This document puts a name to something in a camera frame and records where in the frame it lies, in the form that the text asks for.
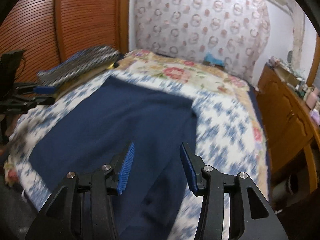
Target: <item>blue and white blanket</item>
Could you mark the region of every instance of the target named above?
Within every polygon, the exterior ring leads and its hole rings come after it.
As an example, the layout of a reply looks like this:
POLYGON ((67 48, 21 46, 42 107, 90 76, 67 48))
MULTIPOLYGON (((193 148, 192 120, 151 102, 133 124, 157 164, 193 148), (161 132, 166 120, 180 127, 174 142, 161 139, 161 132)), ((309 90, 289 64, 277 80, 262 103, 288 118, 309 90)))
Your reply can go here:
MULTIPOLYGON (((245 171, 257 183, 259 169, 253 128, 247 110, 236 99, 187 84, 115 70, 81 85, 54 105, 38 106, 19 119, 8 144, 9 158, 16 167, 25 192, 38 210, 50 192, 28 161, 33 148, 59 120, 97 90, 110 75, 135 85, 193 100, 192 108, 198 117, 196 154, 206 164, 223 173, 236 175, 245 171)), ((179 214, 168 239, 194 239, 201 204, 202 197, 193 196, 186 187, 179 214)), ((229 215, 229 200, 226 196, 223 239, 228 239, 229 215)))

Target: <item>pink flower pattern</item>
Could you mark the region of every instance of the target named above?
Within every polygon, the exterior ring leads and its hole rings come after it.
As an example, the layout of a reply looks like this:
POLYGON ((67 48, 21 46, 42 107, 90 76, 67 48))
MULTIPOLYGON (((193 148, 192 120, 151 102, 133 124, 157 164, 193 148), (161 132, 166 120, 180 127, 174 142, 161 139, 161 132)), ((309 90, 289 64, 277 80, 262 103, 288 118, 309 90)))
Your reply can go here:
POLYGON ((238 88, 242 88, 246 85, 244 81, 242 81, 240 78, 237 78, 235 76, 230 75, 229 79, 230 79, 231 83, 234 84, 238 88))
POLYGON ((195 63, 193 61, 188 61, 188 60, 184 61, 183 63, 186 66, 194 66, 195 65, 195 63))
POLYGON ((259 128, 257 128, 257 127, 253 128, 253 135, 254 135, 254 139, 257 142, 262 142, 262 135, 261 135, 261 131, 259 128))
POLYGON ((171 79, 179 80, 182 83, 187 83, 188 79, 191 77, 189 71, 178 67, 166 68, 163 70, 163 74, 171 79))

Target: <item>bottle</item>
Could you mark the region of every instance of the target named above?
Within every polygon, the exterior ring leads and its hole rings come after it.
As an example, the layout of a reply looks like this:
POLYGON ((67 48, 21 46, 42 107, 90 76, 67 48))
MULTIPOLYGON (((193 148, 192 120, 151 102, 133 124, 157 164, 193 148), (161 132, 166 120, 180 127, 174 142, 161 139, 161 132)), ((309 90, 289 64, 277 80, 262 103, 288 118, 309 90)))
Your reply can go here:
POLYGON ((304 95, 306 94, 308 86, 305 84, 304 81, 300 81, 300 85, 297 90, 297 94, 299 95, 300 98, 304 98, 304 95))
POLYGON ((306 104, 310 109, 313 109, 316 106, 317 99, 318 99, 319 90, 315 88, 308 96, 306 100, 306 104))

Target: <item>navy blue shirt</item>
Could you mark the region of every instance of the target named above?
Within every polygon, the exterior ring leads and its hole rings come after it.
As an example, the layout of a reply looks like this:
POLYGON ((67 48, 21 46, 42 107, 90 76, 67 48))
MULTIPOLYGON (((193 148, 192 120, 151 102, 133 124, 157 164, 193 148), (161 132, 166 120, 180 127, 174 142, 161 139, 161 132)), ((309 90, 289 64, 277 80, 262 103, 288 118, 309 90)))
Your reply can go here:
POLYGON ((192 101, 109 77, 35 146, 29 161, 50 191, 70 171, 92 172, 127 141, 135 156, 125 191, 113 198, 120 239, 166 239, 187 184, 179 146, 196 145, 192 101))

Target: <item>navy blue cloth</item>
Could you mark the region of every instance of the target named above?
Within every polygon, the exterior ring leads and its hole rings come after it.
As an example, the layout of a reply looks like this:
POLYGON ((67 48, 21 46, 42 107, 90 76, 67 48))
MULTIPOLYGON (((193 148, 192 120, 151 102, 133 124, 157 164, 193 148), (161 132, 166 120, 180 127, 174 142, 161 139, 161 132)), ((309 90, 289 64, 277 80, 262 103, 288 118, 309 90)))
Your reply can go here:
POLYGON ((191 105, 187 98, 109 77, 49 131, 29 161, 53 191, 68 172, 92 172, 133 141, 126 190, 113 198, 120 238, 166 239, 187 184, 179 146, 196 146, 191 105))
MULTIPOLYGON (((256 113, 258 122, 259 122, 260 126, 263 129, 264 134, 266 134, 266 131, 264 129, 263 122, 262 122, 262 115, 261 115, 261 112, 259 110, 259 106, 258 106, 256 95, 254 93, 255 88, 252 85, 249 85, 249 87, 250 87, 250 91, 248 92, 248 94, 249 94, 249 97, 251 99, 254 111, 256 113)), ((267 163, 267 166, 268 166, 268 185, 269 185, 268 188, 269 188, 269 199, 270 199, 270 193, 272 192, 271 191, 271 170, 270 170, 271 165, 270 165, 270 156, 269 156, 269 153, 268 153, 268 147, 266 149, 267 149, 266 150, 266 163, 267 163)))

